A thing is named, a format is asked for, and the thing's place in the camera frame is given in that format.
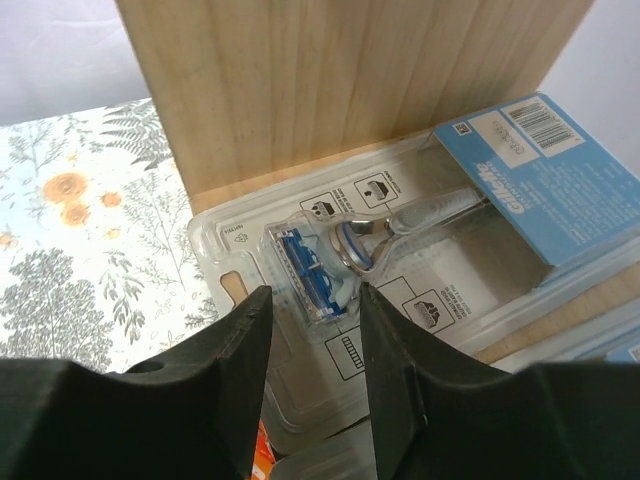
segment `floral tablecloth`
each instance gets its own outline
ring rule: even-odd
[[[151,100],[0,129],[0,356],[123,371],[218,314]]]

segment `orange package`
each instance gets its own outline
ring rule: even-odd
[[[271,452],[271,448],[269,447],[267,432],[264,429],[264,425],[262,425],[262,421],[260,421],[251,480],[267,480],[274,463],[276,463],[276,459],[273,457],[273,452]]]

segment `wooden block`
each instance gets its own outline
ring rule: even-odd
[[[592,0],[118,0],[187,192],[534,90]]]

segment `barcode label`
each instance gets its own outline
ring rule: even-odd
[[[631,358],[633,358],[636,362],[640,362],[640,345],[629,350],[629,355],[631,355]]]
[[[585,140],[540,97],[509,105],[502,111],[538,146],[546,157],[573,148]]]

